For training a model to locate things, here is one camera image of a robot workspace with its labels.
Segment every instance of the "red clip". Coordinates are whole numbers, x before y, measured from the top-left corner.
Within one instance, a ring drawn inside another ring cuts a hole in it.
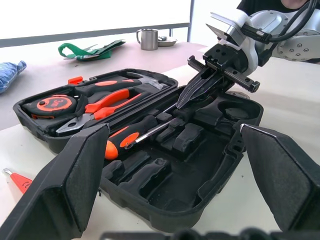
[[[70,78],[68,80],[68,84],[80,84],[82,81],[84,80],[84,78],[82,76],[77,76],[77,77],[74,77],[74,78]]]

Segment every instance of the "pliers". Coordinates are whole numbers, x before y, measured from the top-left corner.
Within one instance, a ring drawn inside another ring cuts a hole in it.
[[[191,79],[179,96],[176,107],[187,108],[191,103],[201,102],[209,96],[226,92],[238,84],[250,93],[255,93],[260,83],[242,74],[247,67],[243,54],[232,47],[216,44],[204,55],[205,64],[194,56],[188,64],[199,73]]]
[[[135,89],[133,87],[128,87],[112,92],[95,103],[87,104],[85,106],[84,114],[68,121],[66,124],[57,129],[56,133],[58,135],[72,134],[76,131],[79,131],[86,122],[106,118],[114,112],[126,106],[133,105],[151,94],[150,92],[143,92],[134,95],[134,93]]]

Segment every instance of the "white table surface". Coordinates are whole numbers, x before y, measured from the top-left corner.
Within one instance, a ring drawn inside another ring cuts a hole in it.
[[[165,72],[181,85],[196,72],[181,66]],[[320,148],[320,65],[271,59],[250,77],[261,82],[260,89],[249,94],[264,107],[261,126],[292,137],[318,164]],[[0,169],[10,168],[33,179],[55,155],[45,143],[21,125],[0,131]],[[0,224],[21,197],[4,173],[0,174]],[[229,182],[205,208],[194,229],[237,234],[243,228],[265,231],[278,226],[255,183],[247,154]],[[95,240],[105,231],[153,231],[147,221],[127,208],[97,196],[87,230],[81,239]]]

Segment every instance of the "green cloth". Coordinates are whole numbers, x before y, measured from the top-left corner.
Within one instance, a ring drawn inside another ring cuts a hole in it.
[[[125,41],[123,40],[117,40],[101,48],[94,48],[94,46],[96,46],[95,44],[90,47],[87,47],[86,49],[80,49],[71,43],[64,43],[58,47],[58,51],[62,57],[68,59],[77,59],[78,61],[86,62],[111,58],[111,50],[121,46],[124,43]],[[65,48],[70,49],[73,52],[73,54],[65,55],[63,53],[63,50]]]

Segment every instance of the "pliers jaw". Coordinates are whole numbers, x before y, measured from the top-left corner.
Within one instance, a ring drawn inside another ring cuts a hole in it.
[[[83,128],[86,122],[91,120],[94,120],[93,115],[91,113],[84,113],[79,117],[71,119],[55,132],[59,136],[75,134]]]
[[[178,109],[224,93],[235,83],[251,93],[258,90],[260,83],[242,74],[248,68],[248,59],[242,50],[216,44],[203,55],[203,59],[205,65],[194,56],[188,59],[188,64],[199,73],[180,94],[176,104]]]

